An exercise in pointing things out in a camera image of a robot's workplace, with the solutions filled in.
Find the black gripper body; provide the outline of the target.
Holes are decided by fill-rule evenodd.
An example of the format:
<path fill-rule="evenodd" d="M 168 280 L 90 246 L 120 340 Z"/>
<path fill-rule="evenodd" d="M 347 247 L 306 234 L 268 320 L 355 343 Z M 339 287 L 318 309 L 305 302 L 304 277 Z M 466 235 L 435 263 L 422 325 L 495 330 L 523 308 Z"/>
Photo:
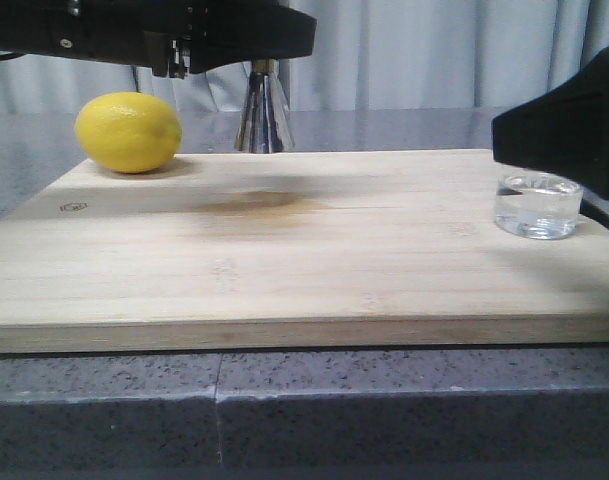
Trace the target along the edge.
<path fill-rule="evenodd" d="M 0 1 L 0 52 L 182 78 L 312 54 L 315 18 L 277 1 Z"/>

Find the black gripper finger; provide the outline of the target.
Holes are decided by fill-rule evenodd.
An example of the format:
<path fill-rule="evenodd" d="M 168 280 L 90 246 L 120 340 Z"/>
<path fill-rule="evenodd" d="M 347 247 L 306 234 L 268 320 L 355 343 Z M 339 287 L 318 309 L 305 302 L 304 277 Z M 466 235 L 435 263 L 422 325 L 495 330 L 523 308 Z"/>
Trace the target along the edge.
<path fill-rule="evenodd" d="M 568 178 L 609 201 L 609 46 L 568 81 L 492 121 L 500 164 Z"/>

